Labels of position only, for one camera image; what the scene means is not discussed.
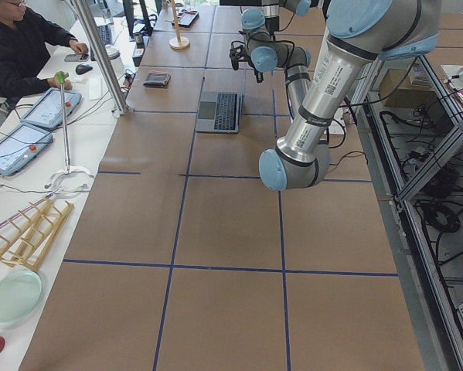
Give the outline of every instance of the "wooden base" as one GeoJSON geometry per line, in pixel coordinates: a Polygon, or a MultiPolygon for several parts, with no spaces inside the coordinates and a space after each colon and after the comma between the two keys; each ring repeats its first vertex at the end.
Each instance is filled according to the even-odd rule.
{"type": "Polygon", "coordinates": [[[185,49],[190,46],[190,40],[182,36],[179,38],[178,41],[178,38],[174,37],[169,40],[169,46],[171,46],[172,49],[185,49]]]}

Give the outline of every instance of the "keyboard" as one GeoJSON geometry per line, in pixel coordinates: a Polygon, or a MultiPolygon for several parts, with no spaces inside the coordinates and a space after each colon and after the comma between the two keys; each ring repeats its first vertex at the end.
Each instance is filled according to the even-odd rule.
{"type": "Polygon", "coordinates": [[[109,25],[97,26],[97,31],[99,32],[100,39],[104,45],[113,43],[113,36],[111,35],[111,29],[109,25]]]}
{"type": "Polygon", "coordinates": [[[237,109],[236,94],[217,94],[216,118],[214,119],[214,129],[233,130],[235,128],[235,112],[237,109]]]}

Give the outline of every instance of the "black sleeve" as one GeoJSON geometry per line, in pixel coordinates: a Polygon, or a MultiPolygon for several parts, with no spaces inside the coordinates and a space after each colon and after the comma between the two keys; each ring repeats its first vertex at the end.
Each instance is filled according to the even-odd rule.
{"type": "Polygon", "coordinates": [[[30,17],[31,21],[41,31],[44,40],[51,45],[70,46],[70,40],[77,39],[63,27],[44,19],[44,17],[35,13],[31,8],[27,8],[27,16],[30,17]]]}
{"type": "Polygon", "coordinates": [[[0,92],[5,97],[23,97],[38,94],[49,89],[47,79],[21,77],[18,67],[11,56],[9,47],[0,46],[0,92]]]}

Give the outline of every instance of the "green object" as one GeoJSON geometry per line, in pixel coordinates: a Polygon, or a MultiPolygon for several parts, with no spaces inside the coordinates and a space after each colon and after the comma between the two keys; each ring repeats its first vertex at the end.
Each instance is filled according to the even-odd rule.
{"type": "Polygon", "coordinates": [[[58,72],[56,74],[56,76],[57,76],[58,80],[60,81],[60,84],[64,85],[64,83],[66,81],[66,78],[69,76],[69,74],[66,73],[66,72],[58,72]]]}
{"type": "Polygon", "coordinates": [[[43,285],[37,273],[12,272],[0,281],[0,323],[13,323],[30,313],[40,299],[43,285]]]}

